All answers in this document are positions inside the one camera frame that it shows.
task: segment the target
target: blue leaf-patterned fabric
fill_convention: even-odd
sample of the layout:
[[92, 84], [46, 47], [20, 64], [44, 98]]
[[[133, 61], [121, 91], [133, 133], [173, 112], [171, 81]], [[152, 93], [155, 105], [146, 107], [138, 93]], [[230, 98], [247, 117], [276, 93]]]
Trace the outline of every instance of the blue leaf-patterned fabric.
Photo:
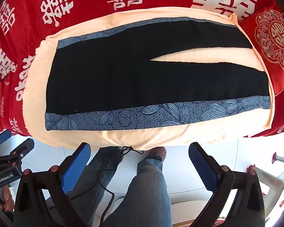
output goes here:
[[68, 45], [71, 45], [71, 44], [74, 44], [74, 43], [77, 43], [77, 42], [81, 42], [81, 41], [85, 41], [85, 40], [96, 39], [96, 38], [100, 38], [100, 37], [109, 37], [111, 35], [114, 35], [116, 33], [124, 31], [128, 28], [133, 28], [133, 27], [143, 26], [143, 25], [149, 25], [149, 24], [154, 24], [154, 23], [160, 23], [160, 22], [174, 22], [174, 21], [184, 21], [184, 20], [194, 20], [194, 21], [197, 21], [197, 22], [210, 22], [210, 23], [218, 24], [218, 25], [222, 25], [222, 26], [236, 27], [234, 25], [223, 24], [223, 23], [219, 23], [219, 22], [211, 21], [211, 20], [207, 20], [207, 19], [195, 19], [195, 18], [189, 18], [189, 17], [155, 18], [155, 19], [138, 21], [138, 22], [134, 22], [134, 23], [126, 24], [126, 25], [121, 25], [121, 26], [118, 26], [118, 27], [114, 27], [114, 28], [111, 28], [111, 29], [104, 30], [104, 31], [97, 31], [97, 32], [94, 32], [94, 33], [90, 33], [90, 34], [86, 34], [86, 35], [82, 35], [82, 36], [78, 36], [78, 37], [69, 37], [69, 38], [66, 38], [66, 39], [62, 39], [62, 40], [58, 41], [57, 49], [64, 48]]
[[270, 109], [269, 96], [165, 103], [72, 115], [45, 114], [47, 130], [131, 130], [214, 120], [254, 109]]

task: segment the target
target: red blanket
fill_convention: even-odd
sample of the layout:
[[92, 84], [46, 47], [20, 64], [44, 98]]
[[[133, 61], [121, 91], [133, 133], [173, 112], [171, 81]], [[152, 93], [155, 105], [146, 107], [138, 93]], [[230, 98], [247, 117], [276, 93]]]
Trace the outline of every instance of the red blanket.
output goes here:
[[0, 7], [0, 131], [29, 135], [22, 117], [22, 94], [35, 49], [48, 35], [132, 9], [192, 6], [225, 15], [236, 12], [244, 19], [271, 4], [273, 0], [5, 0]]

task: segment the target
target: red pillow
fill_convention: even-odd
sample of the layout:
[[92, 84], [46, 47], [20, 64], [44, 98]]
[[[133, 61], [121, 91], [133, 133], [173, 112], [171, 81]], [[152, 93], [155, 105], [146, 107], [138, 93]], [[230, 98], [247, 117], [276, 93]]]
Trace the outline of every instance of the red pillow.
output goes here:
[[284, 13], [273, 5], [249, 16], [241, 26], [260, 53], [278, 95], [284, 90]]

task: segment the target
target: black cable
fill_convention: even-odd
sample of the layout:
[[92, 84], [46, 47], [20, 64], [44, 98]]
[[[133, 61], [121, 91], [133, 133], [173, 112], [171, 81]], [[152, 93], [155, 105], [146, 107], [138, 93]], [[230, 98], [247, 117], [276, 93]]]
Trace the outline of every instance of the black cable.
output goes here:
[[108, 154], [108, 153], [112, 153], [112, 152], [118, 152], [118, 151], [121, 151], [121, 155], [122, 155], [122, 156], [128, 154], [130, 151], [137, 152], [138, 154], [143, 154], [143, 151], [139, 152], [139, 151], [137, 151], [137, 150], [134, 150], [132, 147], [127, 147], [127, 146], [124, 146], [121, 150], [110, 151], [110, 152], [107, 152], [107, 153], [103, 154], [102, 165], [101, 165], [101, 167], [100, 167], [100, 170], [98, 170], [97, 173], [96, 173], [96, 178], [97, 178], [97, 180], [96, 180], [96, 182], [94, 183], [94, 185], [91, 186], [89, 189], [85, 190], [84, 192], [80, 193], [79, 195], [76, 195], [76, 196], [70, 198], [70, 200], [73, 200], [73, 199], [78, 198], [78, 197], [81, 196], [81, 195], [86, 194], [88, 191], [92, 190], [92, 189], [97, 185], [97, 183], [99, 183], [100, 186], [101, 186], [104, 190], [106, 190], [107, 192], [109, 192], [109, 193], [112, 195], [112, 197], [111, 197], [111, 200], [109, 201], [107, 207], [105, 208], [104, 212], [103, 212], [102, 215], [101, 215], [99, 227], [102, 226], [103, 221], [104, 221], [104, 217], [105, 217], [106, 213], [108, 212], [109, 208], [111, 207], [111, 204], [113, 203], [113, 200], [114, 200], [114, 198], [115, 198], [115, 194], [114, 194], [113, 192], [109, 191], [107, 188], [105, 188], [105, 187], [102, 185], [102, 183], [100, 182], [101, 171], [115, 171], [115, 170], [117, 170], [117, 167], [116, 167], [115, 169], [102, 169], [103, 163], [104, 163], [104, 155], [106, 155], [106, 154]]

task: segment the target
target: person's leg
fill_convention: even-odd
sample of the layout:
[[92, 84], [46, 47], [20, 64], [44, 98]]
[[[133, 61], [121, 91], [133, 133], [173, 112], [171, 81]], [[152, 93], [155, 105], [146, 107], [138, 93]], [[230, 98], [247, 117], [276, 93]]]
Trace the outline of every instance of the person's leg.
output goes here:
[[[120, 147], [100, 148], [92, 161], [84, 168], [74, 189], [67, 193], [69, 199], [82, 215], [85, 221], [92, 226], [95, 211], [103, 198], [104, 189], [97, 181], [97, 172], [102, 169], [117, 169], [122, 160]], [[101, 171], [99, 181], [105, 187], [113, 178], [116, 170]], [[65, 226], [60, 218], [51, 198], [47, 200], [51, 216], [55, 222]]]
[[165, 156], [152, 154], [138, 164], [123, 202], [103, 222], [103, 227], [171, 227], [171, 204], [162, 173]]

